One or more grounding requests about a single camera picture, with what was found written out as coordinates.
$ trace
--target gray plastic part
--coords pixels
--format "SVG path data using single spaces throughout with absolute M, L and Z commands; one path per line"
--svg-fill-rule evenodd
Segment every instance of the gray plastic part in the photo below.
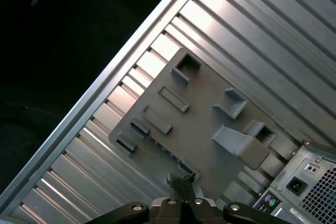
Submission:
M 270 151 L 257 139 L 222 125 L 212 137 L 219 145 L 238 157 L 250 169 L 256 170 L 266 160 Z
M 244 130 L 244 133 L 254 136 L 264 146 L 269 146 L 277 136 L 265 123 L 257 121 L 252 121 Z
M 172 75 L 183 84 L 188 84 L 189 82 L 189 78 L 177 68 L 172 68 Z
M 172 69 L 183 75 L 176 76 Z M 177 105 L 175 98 L 160 93 L 162 87 L 168 88 L 178 100 L 183 101 L 185 107 L 189 105 L 184 113 L 180 109 L 183 105 Z M 236 120 L 213 109 L 214 104 L 231 108 L 233 100 L 246 101 L 243 112 Z M 194 173 L 197 178 L 194 187 L 201 186 L 207 197 L 218 198 L 245 164 L 213 141 L 212 136 L 222 125 L 243 132 L 253 120 L 267 123 L 274 132 L 277 128 L 267 115 L 247 101 L 210 67 L 182 48 L 112 130 L 109 140 L 114 143 L 115 137 L 132 123 L 144 138 L 137 142 L 129 157 L 144 173 L 151 174 L 163 184 L 167 184 L 169 173 L 176 176 Z M 143 113 L 148 106 L 150 110 Z
M 132 153 L 136 147 L 136 143 L 133 141 L 133 139 L 125 136 L 122 133 L 117 136 L 116 142 L 125 147 L 130 153 Z
M 225 95 L 227 96 L 226 103 L 214 104 L 213 107 L 235 120 L 245 108 L 247 101 L 242 98 L 234 88 L 225 90 Z
M 151 124 L 158 128 L 163 134 L 167 134 L 172 125 L 166 121 L 162 116 L 160 116 L 154 109 L 150 106 L 146 106 L 142 111 L 142 116 L 147 119 Z
M 182 112 L 185 112 L 190 106 L 182 97 L 165 86 L 162 87 L 159 93 Z
M 136 128 L 138 128 L 139 130 L 141 130 L 144 134 L 148 134 L 150 128 L 143 121 L 144 121 L 144 119 L 141 116 L 134 116 L 131 119 L 130 124 L 132 126 L 135 126 Z

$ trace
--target label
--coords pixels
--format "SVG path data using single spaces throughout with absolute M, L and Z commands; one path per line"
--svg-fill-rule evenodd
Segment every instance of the label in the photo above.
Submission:
M 290 212 L 299 220 L 301 220 L 304 224 L 312 224 L 309 220 L 307 220 L 304 216 L 302 216 L 299 212 L 297 212 L 294 208 L 290 209 Z

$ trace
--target ribbed metal surface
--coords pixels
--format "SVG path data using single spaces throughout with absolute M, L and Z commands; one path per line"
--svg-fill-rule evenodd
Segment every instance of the ribbed metal surface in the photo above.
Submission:
M 154 41 L 139 44 L 134 55 L 141 52 L 140 59 L 130 57 L 120 84 L 13 217 L 83 223 L 128 201 L 150 204 L 167 195 L 163 182 L 143 173 L 108 134 L 180 47 L 199 56 L 293 137 L 278 135 L 261 168 L 245 167 L 219 205 L 252 204 L 300 140 L 336 145 L 336 0 L 174 1 L 175 17 Z

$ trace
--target port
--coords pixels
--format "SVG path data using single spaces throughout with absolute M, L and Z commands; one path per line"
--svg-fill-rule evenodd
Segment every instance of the port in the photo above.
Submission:
M 294 177 L 286 186 L 286 188 L 294 193 L 296 196 L 300 196 L 306 187 L 307 183 L 303 182 L 297 177 Z

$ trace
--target rectangular slot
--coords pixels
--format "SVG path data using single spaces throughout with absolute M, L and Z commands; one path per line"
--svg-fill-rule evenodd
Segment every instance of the rectangular slot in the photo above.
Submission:
M 256 139 L 259 140 L 264 146 L 269 146 L 276 135 L 276 133 L 264 125 L 264 127 L 256 135 Z
M 177 68 L 172 68 L 171 70 L 172 75 L 182 84 L 188 84 L 189 82 L 189 77 L 186 76 L 184 73 L 182 73 L 180 70 Z
M 167 134 L 172 125 L 168 123 L 164 118 L 162 118 L 155 110 L 151 107 L 146 106 L 142 112 L 142 116 L 146 118 L 151 124 L 158 128 L 163 134 Z
M 187 69 L 188 72 L 191 73 L 197 73 L 200 67 L 201 63 L 188 54 L 186 54 L 180 63 L 176 66 L 176 68 L 181 72 L 183 72 L 184 69 Z
M 128 152 L 134 152 L 134 149 L 136 148 L 136 144 L 134 143 L 136 136 L 131 134 L 131 132 L 129 132 L 129 135 L 124 135 L 123 133 L 120 133 L 117 136 L 116 140 L 116 142 L 119 143 Z
M 149 127 L 147 127 L 143 122 L 141 122 L 142 120 L 135 116 L 131 119 L 131 126 L 135 127 L 136 129 L 139 129 L 141 132 L 143 132 L 144 134 L 148 134 L 149 133 Z
M 167 87 L 162 87 L 159 93 L 182 112 L 185 112 L 190 106 L 182 97 Z
M 122 141 L 119 139 L 116 141 L 121 147 L 123 147 L 127 152 L 132 153 L 133 150 L 129 149 Z

